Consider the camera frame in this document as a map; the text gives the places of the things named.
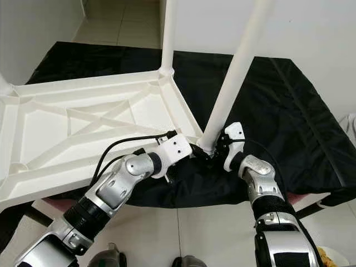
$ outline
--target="black cable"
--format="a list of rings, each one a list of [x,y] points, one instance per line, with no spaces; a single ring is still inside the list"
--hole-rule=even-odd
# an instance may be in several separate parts
[[[252,139],[232,139],[232,140],[229,140],[231,141],[231,143],[235,143],[235,142],[249,142],[249,143],[252,143],[252,144],[255,144],[255,145],[258,145],[259,147],[261,147],[267,154],[268,156],[272,159],[272,161],[274,162],[274,165],[277,169],[277,172],[279,174],[279,177],[280,177],[280,182],[281,182],[281,185],[283,187],[283,196],[285,198],[285,200],[287,200],[287,188],[286,188],[286,185],[284,183],[284,180],[283,180],[283,175],[282,175],[282,171],[280,169],[280,166],[276,160],[276,158],[269,152],[269,150],[267,149],[267,147],[265,147],[264,145],[262,145],[260,142],[257,142],[255,140],[252,140]]]
[[[115,157],[114,159],[112,159],[111,161],[109,161],[109,163],[106,164],[106,165],[104,166],[104,168],[102,168],[101,172],[98,174],[98,177],[97,177],[98,180],[99,180],[100,177],[104,174],[104,172],[106,171],[106,169],[110,167],[111,164],[113,164],[115,161],[121,159],[122,157],[124,157],[124,155],[121,155],[121,156],[119,156],[119,157]]]
[[[130,137],[122,140],[118,140],[114,143],[112,143],[110,146],[107,147],[107,149],[104,151],[104,153],[101,155],[99,162],[96,166],[93,179],[91,180],[89,187],[93,186],[97,181],[98,181],[98,173],[100,171],[100,167],[102,165],[102,162],[104,161],[105,156],[108,154],[108,152],[114,147],[117,146],[118,144],[124,143],[124,142],[129,142],[129,141],[137,141],[137,140],[145,140],[145,139],[155,139],[155,138],[161,138],[166,136],[168,133],[163,133],[161,135],[148,135],[148,136],[139,136],[139,137]]]

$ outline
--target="tiled floor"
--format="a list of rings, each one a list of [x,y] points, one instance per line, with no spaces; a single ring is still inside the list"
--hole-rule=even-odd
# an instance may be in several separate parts
[[[160,48],[160,3],[154,0],[88,0],[74,41]]]
[[[159,2],[148,0],[88,0],[87,19],[75,42],[136,47],[160,47]],[[308,201],[318,199],[311,196]],[[43,201],[37,208],[49,216],[60,212]],[[303,219],[317,245],[328,246],[356,264],[356,200]],[[195,255],[215,266],[256,266],[254,218],[248,202],[191,209],[154,209],[124,206],[96,238],[81,266],[113,241],[125,252],[128,265],[169,267],[179,255]],[[31,240],[44,230],[24,217],[0,266],[11,262]]]

